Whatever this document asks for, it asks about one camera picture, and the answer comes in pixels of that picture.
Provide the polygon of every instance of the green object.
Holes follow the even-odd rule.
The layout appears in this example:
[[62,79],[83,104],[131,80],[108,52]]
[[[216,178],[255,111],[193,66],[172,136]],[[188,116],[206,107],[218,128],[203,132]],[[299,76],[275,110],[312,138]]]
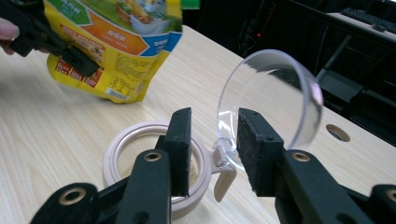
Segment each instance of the green object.
[[199,9],[200,5],[200,0],[181,0],[182,9]]

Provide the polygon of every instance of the transparent lid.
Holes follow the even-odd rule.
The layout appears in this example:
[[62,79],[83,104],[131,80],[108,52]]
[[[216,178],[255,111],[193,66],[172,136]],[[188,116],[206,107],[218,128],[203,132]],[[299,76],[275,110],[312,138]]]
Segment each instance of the transparent lid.
[[283,138],[285,149],[305,149],[315,137],[322,94],[312,74],[288,54],[265,49],[231,73],[218,108],[218,141],[227,159],[244,169],[236,151],[238,110],[254,110]]

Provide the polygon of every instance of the barcode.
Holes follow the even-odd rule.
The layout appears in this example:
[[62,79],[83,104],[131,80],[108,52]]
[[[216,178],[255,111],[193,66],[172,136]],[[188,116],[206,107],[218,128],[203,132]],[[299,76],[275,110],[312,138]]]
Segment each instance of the barcode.
[[116,91],[111,90],[110,88],[107,88],[106,94],[110,95],[110,96],[117,97],[117,98],[119,98],[121,100],[127,100],[129,98],[129,96],[122,95],[122,94],[120,94],[120,93],[118,93]]

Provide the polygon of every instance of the plastic pouch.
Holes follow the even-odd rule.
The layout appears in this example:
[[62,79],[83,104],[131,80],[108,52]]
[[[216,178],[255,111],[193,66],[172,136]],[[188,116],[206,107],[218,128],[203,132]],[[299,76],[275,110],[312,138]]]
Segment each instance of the plastic pouch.
[[44,6],[52,30],[100,65],[85,77],[50,55],[50,75],[114,103],[143,100],[182,34],[179,0],[44,0]]

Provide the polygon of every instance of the desk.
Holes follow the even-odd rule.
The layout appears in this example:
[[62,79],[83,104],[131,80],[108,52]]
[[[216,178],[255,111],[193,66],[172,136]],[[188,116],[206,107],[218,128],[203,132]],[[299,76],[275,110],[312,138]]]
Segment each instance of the desk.
[[[116,105],[61,88],[45,54],[0,54],[0,223],[28,223],[60,187],[89,182],[104,187],[102,160],[112,138],[142,121],[169,120],[192,108],[192,130],[207,148],[216,140],[218,100],[227,77],[242,61],[189,27],[152,80],[143,102]],[[342,128],[341,142],[326,130]],[[324,109],[308,149],[340,184],[368,194],[379,183],[396,184],[396,148]],[[221,203],[211,183],[201,203],[175,223],[277,223],[274,199],[257,198],[247,175],[237,178]]]

